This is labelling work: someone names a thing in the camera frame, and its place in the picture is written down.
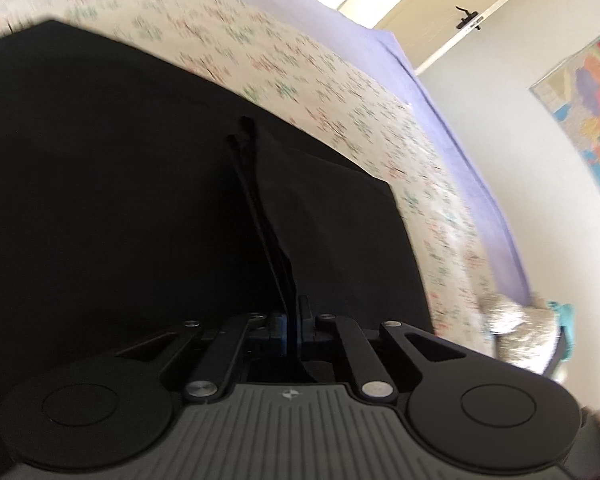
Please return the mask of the wall map poster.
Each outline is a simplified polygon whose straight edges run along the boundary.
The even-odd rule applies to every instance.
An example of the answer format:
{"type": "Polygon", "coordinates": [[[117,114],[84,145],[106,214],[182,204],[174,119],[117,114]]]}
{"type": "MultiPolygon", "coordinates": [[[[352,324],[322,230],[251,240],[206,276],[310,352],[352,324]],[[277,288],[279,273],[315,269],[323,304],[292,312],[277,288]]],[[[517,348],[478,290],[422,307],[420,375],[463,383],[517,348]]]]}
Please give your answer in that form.
{"type": "Polygon", "coordinates": [[[600,185],[600,35],[532,84],[600,185]]]}

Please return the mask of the purple bed blanket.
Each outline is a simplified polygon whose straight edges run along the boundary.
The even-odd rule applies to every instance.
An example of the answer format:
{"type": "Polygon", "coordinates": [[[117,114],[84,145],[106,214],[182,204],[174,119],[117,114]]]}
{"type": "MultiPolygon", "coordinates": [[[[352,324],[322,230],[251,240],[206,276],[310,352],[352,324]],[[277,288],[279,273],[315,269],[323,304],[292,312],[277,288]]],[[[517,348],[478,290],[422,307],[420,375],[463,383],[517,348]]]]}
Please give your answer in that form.
{"type": "Polygon", "coordinates": [[[498,291],[524,304],[530,296],[512,233],[486,182],[469,160],[455,133],[422,86],[390,32],[374,32],[316,0],[246,0],[321,41],[403,101],[414,106],[424,128],[451,169],[484,244],[498,291]]]}

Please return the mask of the black pants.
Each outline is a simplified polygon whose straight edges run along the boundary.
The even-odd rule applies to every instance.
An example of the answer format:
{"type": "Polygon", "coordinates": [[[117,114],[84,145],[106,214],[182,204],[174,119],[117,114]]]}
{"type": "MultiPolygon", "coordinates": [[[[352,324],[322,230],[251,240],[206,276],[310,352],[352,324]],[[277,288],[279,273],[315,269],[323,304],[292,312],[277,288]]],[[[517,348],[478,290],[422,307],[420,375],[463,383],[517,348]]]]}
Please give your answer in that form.
{"type": "Polygon", "coordinates": [[[0,39],[0,394],[298,298],[431,330],[386,182],[126,44],[57,22],[0,39]]]}

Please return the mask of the floral beige sheet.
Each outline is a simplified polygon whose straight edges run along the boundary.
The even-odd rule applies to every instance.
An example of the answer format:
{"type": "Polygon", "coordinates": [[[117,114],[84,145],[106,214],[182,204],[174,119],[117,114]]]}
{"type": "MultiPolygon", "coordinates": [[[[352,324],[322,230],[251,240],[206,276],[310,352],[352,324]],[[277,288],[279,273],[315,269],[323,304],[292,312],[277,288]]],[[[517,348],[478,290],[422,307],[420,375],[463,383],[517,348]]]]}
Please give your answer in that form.
{"type": "Polygon", "coordinates": [[[56,18],[206,78],[388,182],[436,333],[491,354],[478,299],[495,287],[448,165],[378,38],[315,0],[0,0],[0,35],[56,18]]]}

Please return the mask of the teal toy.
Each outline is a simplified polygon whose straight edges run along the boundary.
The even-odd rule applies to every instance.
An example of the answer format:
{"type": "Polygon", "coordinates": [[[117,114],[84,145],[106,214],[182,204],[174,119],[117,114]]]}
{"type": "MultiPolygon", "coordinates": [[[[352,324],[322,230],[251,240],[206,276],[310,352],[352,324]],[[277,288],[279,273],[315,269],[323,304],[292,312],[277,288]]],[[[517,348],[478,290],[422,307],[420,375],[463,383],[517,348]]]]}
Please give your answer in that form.
{"type": "Polygon", "coordinates": [[[556,301],[550,301],[548,305],[557,314],[560,339],[565,343],[560,359],[562,362],[567,362],[571,359],[574,348],[576,348],[576,311],[572,304],[560,304],[556,301]]]}

